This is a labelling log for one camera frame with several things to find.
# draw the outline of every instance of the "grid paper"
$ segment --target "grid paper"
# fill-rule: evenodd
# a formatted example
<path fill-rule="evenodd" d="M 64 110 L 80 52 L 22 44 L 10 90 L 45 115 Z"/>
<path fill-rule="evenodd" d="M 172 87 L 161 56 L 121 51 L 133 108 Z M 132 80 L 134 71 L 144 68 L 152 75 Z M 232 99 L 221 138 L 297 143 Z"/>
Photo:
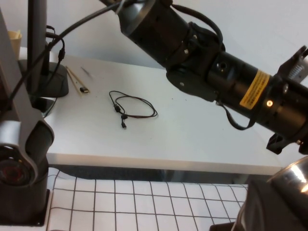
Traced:
<path fill-rule="evenodd" d="M 84 180 L 49 169 L 49 213 L 25 231 L 207 231 L 234 222 L 247 185 Z"/>

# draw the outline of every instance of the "paper cup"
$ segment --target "paper cup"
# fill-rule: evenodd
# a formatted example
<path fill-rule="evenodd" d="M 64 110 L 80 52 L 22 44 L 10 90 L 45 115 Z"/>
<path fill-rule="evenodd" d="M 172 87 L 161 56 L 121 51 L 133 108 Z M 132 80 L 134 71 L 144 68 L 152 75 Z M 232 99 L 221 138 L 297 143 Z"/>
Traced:
<path fill-rule="evenodd" d="M 15 53 L 16 60 L 18 60 L 22 34 L 18 33 L 17 31 L 8 31 L 8 33 L 13 47 L 13 51 Z"/>

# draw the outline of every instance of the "small black object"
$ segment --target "small black object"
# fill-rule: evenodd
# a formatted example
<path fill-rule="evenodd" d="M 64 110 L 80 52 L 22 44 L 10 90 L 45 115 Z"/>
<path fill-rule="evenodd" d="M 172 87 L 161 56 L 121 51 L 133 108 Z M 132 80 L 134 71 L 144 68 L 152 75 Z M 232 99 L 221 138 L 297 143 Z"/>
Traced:
<path fill-rule="evenodd" d="M 112 98 L 111 96 L 111 93 L 119 93 L 119 94 L 122 94 L 122 96 L 120 97 L 117 97 L 115 100 Z M 121 126 L 122 128 L 126 129 L 127 126 L 126 124 L 124 123 L 124 120 L 127 119 L 128 117 L 131 117 L 131 118 L 136 118 L 136 119 L 143 119 L 143 118 L 152 118 L 152 117 L 156 117 L 158 115 L 156 109 L 154 108 L 154 106 L 147 100 L 143 99 L 143 98 L 139 98 L 139 97 L 136 97 L 136 96 L 131 96 L 131 95 L 127 95 L 127 94 L 124 94 L 120 91 L 116 91 L 116 90 L 112 90 L 111 92 L 109 92 L 109 97 L 114 105 L 114 108 L 115 108 L 115 111 L 117 113 L 120 113 L 121 114 L 121 119 L 122 119 L 122 122 L 121 122 Z M 119 99 L 123 99 L 123 98 L 132 98 L 132 99 L 136 99 L 136 100 L 140 100 L 142 101 L 143 103 L 145 103 L 146 105 L 148 105 L 149 107 L 151 107 L 151 109 L 153 110 L 153 113 L 151 115 L 128 115 L 125 113 L 125 109 L 122 107 L 121 104 L 118 103 L 118 100 Z"/>
<path fill-rule="evenodd" d="M 87 89 L 86 87 L 81 87 L 81 88 L 80 88 L 80 91 L 81 91 L 82 93 L 89 93 L 89 89 Z"/>

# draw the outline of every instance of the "white wall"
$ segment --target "white wall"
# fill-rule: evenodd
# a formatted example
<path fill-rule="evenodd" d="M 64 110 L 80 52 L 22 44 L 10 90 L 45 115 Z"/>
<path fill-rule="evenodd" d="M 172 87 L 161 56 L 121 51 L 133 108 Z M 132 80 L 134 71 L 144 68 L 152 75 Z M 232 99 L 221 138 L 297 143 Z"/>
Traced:
<path fill-rule="evenodd" d="M 302 45 L 308 45 L 307 0 L 174 0 L 210 17 L 221 29 L 227 51 L 275 74 L 278 67 Z M 10 30 L 26 35 L 27 1 L 0 0 Z M 48 24 L 57 32 L 87 14 L 102 8 L 98 0 L 48 0 Z M 66 52 L 108 61 L 159 67 L 149 56 L 120 33 L 113 12 L 102 15 L 65 37 Z M 265 141 L 271 133 L 255 128 Z M 287 165 L 300 158 L 297 146 L 279 156 Z"/>

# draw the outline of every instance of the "white table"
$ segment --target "white table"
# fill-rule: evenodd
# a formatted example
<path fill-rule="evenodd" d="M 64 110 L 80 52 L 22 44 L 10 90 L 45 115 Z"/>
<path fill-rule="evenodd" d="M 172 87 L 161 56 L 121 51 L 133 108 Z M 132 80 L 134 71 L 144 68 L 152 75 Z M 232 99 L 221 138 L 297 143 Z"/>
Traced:
<path fill-rule="evenodd" d="M 55 133 L 48 151 L 50 164 L 157 168 L 243 174 L 273 174 L 281 169 L 275 154 L 253 130 L 237 131 L 214 103 L 182 93 L 162 69 L 77 58 L 68 65 L 91 93 L 70 92 L 59 98 L 46 118 Z M 80 67 L 90 71 L 88 77 Z M 108 92 L 119 90 L 149 100 L 159 117 L 126 120 L 121 127 Z M 131 113 L 150 109 L 124 100 Z"/>

